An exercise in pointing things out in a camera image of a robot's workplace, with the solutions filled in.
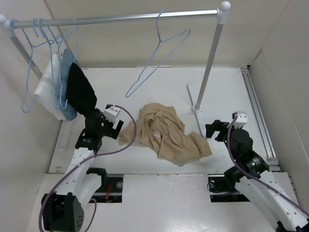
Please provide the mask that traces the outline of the beige t shirt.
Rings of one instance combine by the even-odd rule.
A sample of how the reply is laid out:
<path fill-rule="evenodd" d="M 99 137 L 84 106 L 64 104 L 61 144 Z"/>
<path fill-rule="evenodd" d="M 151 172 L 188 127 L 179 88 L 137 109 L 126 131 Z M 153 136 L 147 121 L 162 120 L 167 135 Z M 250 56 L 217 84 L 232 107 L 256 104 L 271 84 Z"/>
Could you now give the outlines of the beige t shirt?
<path fill-rule="evenodd" d="M 156 152 L 158 158 L 183 165 L 212 155 L 208 141 L 196 132 L 185 134 L 185 124 L 173 106 L 150 103 L 140 109 L 119 136 L 119 145 L 134 142 Z"/>

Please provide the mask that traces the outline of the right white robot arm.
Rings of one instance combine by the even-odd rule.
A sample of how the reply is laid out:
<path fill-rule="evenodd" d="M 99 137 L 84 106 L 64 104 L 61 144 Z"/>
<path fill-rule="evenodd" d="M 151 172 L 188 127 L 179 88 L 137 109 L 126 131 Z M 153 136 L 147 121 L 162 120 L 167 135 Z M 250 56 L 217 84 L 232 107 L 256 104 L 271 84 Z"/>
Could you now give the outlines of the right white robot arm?
<path fill-rule="evenodd" d="M 235 122 L 215 120 L 206 126 L 206 137 L 226 146 L 233 167 L 222 176 L 209 177 L 208 188 L 217 197 L 241 193 L 268 220 L 276 232 L 307 232 L 309 214 L 290 199 L 266 161 L 253 150 L 253 140 Z"/>

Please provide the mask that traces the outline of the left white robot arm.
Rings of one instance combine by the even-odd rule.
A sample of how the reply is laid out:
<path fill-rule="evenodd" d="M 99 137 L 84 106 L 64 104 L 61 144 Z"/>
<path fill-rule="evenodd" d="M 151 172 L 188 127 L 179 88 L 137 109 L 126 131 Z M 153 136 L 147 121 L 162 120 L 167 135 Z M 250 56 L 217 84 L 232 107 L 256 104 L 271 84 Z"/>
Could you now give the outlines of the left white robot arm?
<path fill-rule="evenodd" d="M 116 139 L 123 121 L 115 123 L 120 108 L 107 105 L 101 112 L 94 109 L 85 117 L 85 128 L 75 144 L 71 162 L 62 179 L 41 201 L 39 230 L 78 232 L 84 223 L 84 209 L 96 191 L 107 187 L 106 171 L 91 168 L 102 146 L 102 138 Z"/>

